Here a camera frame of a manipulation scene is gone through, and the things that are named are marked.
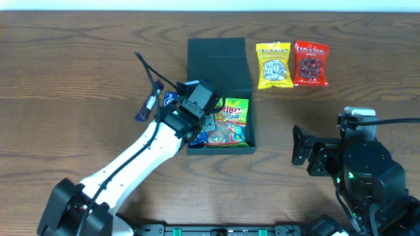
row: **candy bag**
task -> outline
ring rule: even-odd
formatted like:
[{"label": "candy bag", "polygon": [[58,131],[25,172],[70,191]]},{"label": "candy bag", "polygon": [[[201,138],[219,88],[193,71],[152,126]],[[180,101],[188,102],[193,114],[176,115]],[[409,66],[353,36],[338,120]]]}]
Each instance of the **candy bag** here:
[{"label": "candy bag", "polygon": [[258,89],[270,87],[293,88],[290,78],[290,43],[259,43],[257,56],[260,67]]},{"label": "candy bag", "polygon": [[329,86],[324,73],[329,53],[328,45],[297,41],[295,43],[295,86]]},{"label": "candy bag", "polygon": [[207,148],[249,147],[245,141],[248,99],[226,98],[223,110],[215,114],[216,130],[207,133]]}]

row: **open black box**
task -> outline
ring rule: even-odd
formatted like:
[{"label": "open black box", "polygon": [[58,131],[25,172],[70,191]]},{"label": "open black box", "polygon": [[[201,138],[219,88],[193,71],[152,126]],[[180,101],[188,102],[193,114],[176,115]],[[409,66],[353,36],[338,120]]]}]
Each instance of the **open black box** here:
[{"label": "open black box", "polygon": [[249,100],[245,140],[249,147],[187,148],[189,155],[242,155],[257,150],[249,73],[244,38],[189,39],[187,80],[204,80],[227,98]]}]

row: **wooden table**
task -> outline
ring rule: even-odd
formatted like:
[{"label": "wooden table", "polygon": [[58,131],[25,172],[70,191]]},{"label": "wooden table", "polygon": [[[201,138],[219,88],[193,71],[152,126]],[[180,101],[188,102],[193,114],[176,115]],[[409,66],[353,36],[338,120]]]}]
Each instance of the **wooden table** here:
[{"label": "wooden table", "polygon": [[[291,164],[294,124],[338,137],[345,106],[380,119],[420,116],[420,15],[311,12],[0,12],[0,235],[33,235],[52,187],[80,181],[144,131],[133,117],[150,93],[133,51],[186,80],[187,39],[245,37],[256,105],[254,155],[163,163],[121,211],[136,223],[275,224],[347,219],[329,178]],[[257,90],[255,44],[330,46],[329,88]],[[294,55],[289,63],[294,71]],[[420,125],[378,128],[420,197]]]}]

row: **cable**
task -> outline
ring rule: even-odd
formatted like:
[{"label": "cable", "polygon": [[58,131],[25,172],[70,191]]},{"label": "cable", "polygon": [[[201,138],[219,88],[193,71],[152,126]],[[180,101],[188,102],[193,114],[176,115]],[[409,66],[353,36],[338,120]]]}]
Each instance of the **cable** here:
[{"label": "cable", "polygon": [[360,229],[359,225],[357,224],[356,219],[350,213],[349,209],[344,204],[344,202],[341,200],[341,198],[340,198],[340,192],[339,192],[339,189],[337,187],[335,188],[335,196],[337,197],[337,200],[339,201],[341,207],[343,208],[343,210],[346,213],[348,219],[350,220],[350,223],[352,224],[353,228],[356,230],[357,233],[362,232],[362,230]]},{"label": "cable", "polygon": [[[149,65],[146,63],[146,61],[144,61],[143,57],[140,55],[140,53],[135,52],[137,58],[143,63],[144,69],[146,70],[147,76],[150,80],[150,83],[152,84],[152,88],[154,91],[154,94],[158,94],[158,89],[155,86],[155,83],[153,81],[153,77],[152,74],[149,71]],[[146,150],[146,148],[150,147],[150,144],[152,144],[152,142],[154,141],[156,134],[158,133],[159,130],[159,123],[160,123],[160,112],[159,112],[159,96],[155,96],[156,97],[156,102],[155,102],[155,106],[156,106],[156,127],[155,127],[155,131],[153,132],[152,137],[149,139],[149,141],[147,141],[147,143],[138,151],[136,152],[132,157],[130,157],[128,160],[126,160],[121,166],[119,166],[116,170],[114,170],[109,177],[107,177],[107,179],[105,179],[105,181],[103,181],[101,183],[101,185],[99,186],[98,190],[96,191],[95,195],[93,196],[93,198],[91,199],[91,203],[87,206],[85,213],[82,215],[81,221],[80,221],[80,225],[79,228],[77,229],[77,234],[76,235],[80,235],[81,230],[83,228],[83,224],[86,221],[86,218],[89,215],[89,211],[91,211],[93,205],[95,204],[95,201],[98,199],[100,193],[102,192],[102,190],[106,189],[106,186],[108,185],[108,183],[112,180],[112,178],[118,174],[118,172],[120,172],[122,169],[124,169],[132,160],[136,159],[136,157],[138,157],[144,150]]]},{"label": "cable", "polygon": [[398,123],[420,123],[420,118],[387,119],[383,121],[368,121],[368,122],[356,122],[356,121],[348,122],[349,125],[358,125],[358,126],[387,125],[387,124],[398,124]]},{"label": "cable", "polygon": [[378,236],[378,227],[376,226],[375,213],[379,210],[380,206],[377,204],[372,204],[369,207],[369,219],[370,226],[372,227],[373,236]]},{"label": "cable", "polygon": [[149,64],[147,64],[147,67],[149,68],[149,70],[151,70],[153,73],[155,73],[159,78],[163,79],[164,81],[166,81],[166,83],[169,83],[172,87],[174,87],[175,89],[177,89],[177,86],[174,85],[170,80],[166,79],[163,75],[159,74],[155,69],[153,69]]}]

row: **colorful candy bag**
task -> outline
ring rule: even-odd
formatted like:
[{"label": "colorful candy bag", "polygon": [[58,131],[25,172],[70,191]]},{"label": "colorful candy bag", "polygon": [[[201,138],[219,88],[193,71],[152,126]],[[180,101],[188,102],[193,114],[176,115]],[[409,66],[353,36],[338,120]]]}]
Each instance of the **colorful candy bag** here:
[{"label": "colorful candy bag", "polygon": [[249,147],[245,141],[248,99],[226,98],[223,110],[215,114],[216,130],[207,133],[208,148]]}]

